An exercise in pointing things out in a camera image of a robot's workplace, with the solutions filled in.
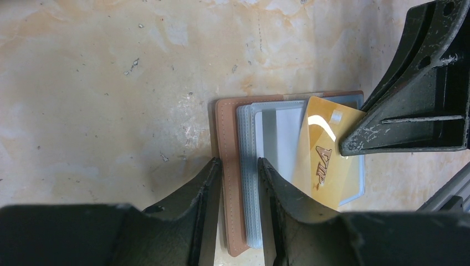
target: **gold card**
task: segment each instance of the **gold card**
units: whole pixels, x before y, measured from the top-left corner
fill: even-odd
[[[345,183],[347,190],[358,186],[357,178],[348,176],[355,174],[359,165],[357,156],[341,156],[338,142],[364,115],[362,111],[311,97],[300,131],[293,185],[321,204],[337,209],[344,196],[351,193],[343,195]]]

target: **marble surface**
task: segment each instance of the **marble surface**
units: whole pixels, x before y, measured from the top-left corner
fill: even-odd
[[[367,97],[423,2],[1,1],[0,206],[145,208],[212,157],[216,99]],[[366,156],[366,194],[341,209],[416,209],[469,159]],[[263,264],[262,250],[230,257],[223,236],[215,265]]]

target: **brown leather wallet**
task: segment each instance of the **brown leather wallet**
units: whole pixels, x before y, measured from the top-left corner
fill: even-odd
[[[311,96],[331,97],[354,94],[362,94],[362,91],[254,96],[222,99],[216,102],[216,129],[218,151],[223,164],[222,191],[228,254],[236,257],[249,248],[247,246],[243,212],[237,108],[265,101],[307,100]]]

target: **beige marble tabletop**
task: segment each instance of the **beige marble tabletop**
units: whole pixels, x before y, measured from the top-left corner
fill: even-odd
[[[415,1],[0,2],[0,206],[145,208],[212,156],[219,98],[363,90],[395,53]],[[413,210],[468,160],[366,157],[366,194],[342,207]],[[262,250],[215,265],[262,265]]]

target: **screw hole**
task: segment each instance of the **screw hole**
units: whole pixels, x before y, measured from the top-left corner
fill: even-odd
[[[431,63],[431,58],[429,56],[424,57],[421,62],[418,64],[418,69],[422,69],[424,67],[427,67]]]
[[[454,2],[448,2],[445,6],[444,6],[444,10],[442,11],[442,14],[444,16],[448,16],[452,13],[452,11],[454,10],[454,7],[455,7],[455,4]]]

